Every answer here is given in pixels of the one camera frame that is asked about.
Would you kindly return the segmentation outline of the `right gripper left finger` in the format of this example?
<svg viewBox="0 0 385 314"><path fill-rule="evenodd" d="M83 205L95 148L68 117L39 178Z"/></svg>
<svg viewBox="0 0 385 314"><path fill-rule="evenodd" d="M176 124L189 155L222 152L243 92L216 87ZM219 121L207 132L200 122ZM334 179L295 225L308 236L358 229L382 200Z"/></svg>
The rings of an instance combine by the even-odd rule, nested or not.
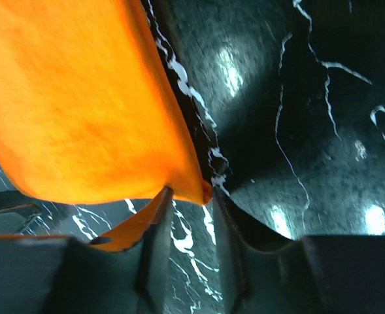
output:
<svg viewBox="0 0 385 314"><path fill-rule="evenodd" d="M173 191L83 243L0 234L0 313L162 313Z"/></svg>

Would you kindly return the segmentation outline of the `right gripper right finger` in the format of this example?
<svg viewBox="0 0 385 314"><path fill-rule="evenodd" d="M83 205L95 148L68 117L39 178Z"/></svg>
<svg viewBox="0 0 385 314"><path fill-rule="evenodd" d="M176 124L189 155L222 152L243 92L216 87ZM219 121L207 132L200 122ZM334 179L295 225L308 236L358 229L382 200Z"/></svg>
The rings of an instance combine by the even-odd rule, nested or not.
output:
<svg viewBox="0 0 385 314"><path fill-rule="evenodd" d="M226 313L385 313L385 235L273 231L213 193Z"/></svg>

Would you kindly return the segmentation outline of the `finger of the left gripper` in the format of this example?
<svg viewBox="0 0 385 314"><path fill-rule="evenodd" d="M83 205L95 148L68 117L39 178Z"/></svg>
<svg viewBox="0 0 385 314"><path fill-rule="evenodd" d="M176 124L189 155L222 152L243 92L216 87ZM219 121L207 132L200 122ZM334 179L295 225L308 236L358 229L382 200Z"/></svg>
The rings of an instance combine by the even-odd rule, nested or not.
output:
<svg viewBox="0 0 385 314"><path fill-rule="evenodd" d="M0 234L19 234L40 215L34 199L19 191L0 192Z"/></svg>

